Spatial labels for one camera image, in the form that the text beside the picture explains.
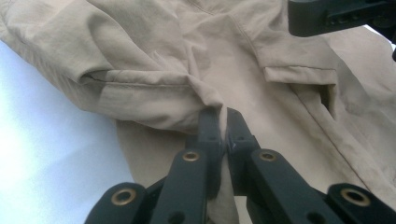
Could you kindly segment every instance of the metal screw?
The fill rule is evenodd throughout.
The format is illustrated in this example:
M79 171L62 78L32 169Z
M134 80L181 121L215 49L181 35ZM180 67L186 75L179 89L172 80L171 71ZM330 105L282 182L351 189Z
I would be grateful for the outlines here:
M274 161L276 160L276 156L269 152L260 153L260 159L264 161Z
M196 152L186 152L183 155L183 160L185 161L198 161L199 159L199 154Z
M370 205L370 199L363 193L355 189L341 189L341 196L350 203L365 207Z
M120 189L111 197L111 202L118 206L123 206L132 202L136 198L136 190L134 189Z

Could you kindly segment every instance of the white table surface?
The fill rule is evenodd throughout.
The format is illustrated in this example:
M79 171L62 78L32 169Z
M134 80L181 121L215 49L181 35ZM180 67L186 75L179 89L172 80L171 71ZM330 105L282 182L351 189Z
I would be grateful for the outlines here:
M84 112L0 42L0 223L83 223L133 182L110 119Z

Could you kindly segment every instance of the khaki garment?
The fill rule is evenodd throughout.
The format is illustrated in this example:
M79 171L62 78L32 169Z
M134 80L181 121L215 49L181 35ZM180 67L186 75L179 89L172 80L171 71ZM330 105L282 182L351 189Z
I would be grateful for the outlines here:
M224 133L228 106L311 186L352 183L396 208L389 43L361 27L291 36L286 8L278 0L0 0L0 38L76 106L117 120L138 183L167 174L201 109L218 109ZM238 223L232 195L224 161L212 222Z

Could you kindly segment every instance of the beige jacket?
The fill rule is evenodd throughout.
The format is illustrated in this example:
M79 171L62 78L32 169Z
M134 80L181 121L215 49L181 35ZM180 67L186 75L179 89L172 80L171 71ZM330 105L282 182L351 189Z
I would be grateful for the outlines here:
M396 208L396 65L365 28L294 37L277 0L0 0L0 15L1 40L117 120L138 183L167 174L201 109L224 131L228 106L311 186L352 183ZM232 195L224 162L213 222L238 222Z

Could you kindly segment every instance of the seam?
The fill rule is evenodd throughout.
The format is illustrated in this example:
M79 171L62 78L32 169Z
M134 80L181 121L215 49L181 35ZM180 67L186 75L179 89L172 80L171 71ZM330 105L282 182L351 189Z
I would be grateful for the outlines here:
M369 191L370 188L366 185L365 181L363 181L363 179L361 178L361 176L358 174L358 172L352 167L352 165L349 163L349 161L347 160L347 158L344 156L343 153L341 153L341 151L338 149L337 145L334 143L334 141L330 138L330 136L327 134L327 132L325 132L325 130L323 129L323 127L321 125L319 125L318 121L315 119L315 117L312 115L312 113L309 111L309 109L306 107L306 105L304 104L304 102L302 101L302 99L299 97L299 95L294 91L294 89L289 85L291 91L294 93L294 95L297 96L297 98L299 99L300 103L304 106L305 110L308 112L308 114L311 116L311 118L314 120L314 122L319 126L319 128L323 131L323 133L326 135L326 137L329 139L329 141L332 143L332 145L334 146L334 148L337 150L338 154L340 154L340 156L344 159L344 161L346 162L346 164L350 167L350 169L352 170L352 172L358 177L358 179L361 181L361 183L364 185L364 187L366 187Z
M191 0L187 0L190 4L192 4L193 6L197 7L198 9L200 9L201 11L203 11L206 14L209 14L211 16L214 16L215 14L212 12L209 12L207 10L204 10L203 8L201 8L200 6L196 5L195 3L193 3Z
M239 30L241 35L246 39L247 43L249 44L250 48L253 50L254 54L256 55L256 60L257 60L257 51L254 48L253 42L251 39L248 37L246 31L243 29L242 25L236 20L236 18L230 14L231 19L233 20L233 23L235 24L236 28Z
M309 69L324 70L324 71L334 71L334 72L336 71L335 68L318 68L318 67L310 67L303 65L284 65L284 66L265 66L265 67L269 67L269 68L301 67L301 68L309 68Z
M133 83L133 82L106 82L100 79L95 79L90 77L93 82L88 82L87 85L96 84L103 86L112 86L112 87L122 87L122 88L133 88L133 87L147 87L147 88L190 88L190 85L187 84L176 84L176 85L167 85L167 84L144 84L144 83Z

